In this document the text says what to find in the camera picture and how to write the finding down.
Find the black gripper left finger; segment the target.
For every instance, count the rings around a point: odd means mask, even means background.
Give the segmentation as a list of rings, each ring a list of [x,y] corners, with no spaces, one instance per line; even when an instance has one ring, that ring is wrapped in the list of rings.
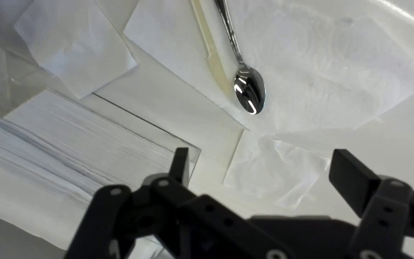
[[[188,150],[165,173],[132,190],[99,188],[64,259],[126,259],[140,237],[155,237],[175,259],[293,259],[293,252],[212,197],[186,188]]]

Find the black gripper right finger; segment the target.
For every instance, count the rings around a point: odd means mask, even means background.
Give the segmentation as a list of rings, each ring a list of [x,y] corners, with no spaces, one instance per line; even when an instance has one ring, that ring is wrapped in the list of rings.
[[[332,152],[329,181],[359,217],[349,259],[411,259],[403,239],[414,239],[414,188],[378,175],[347,150]]]

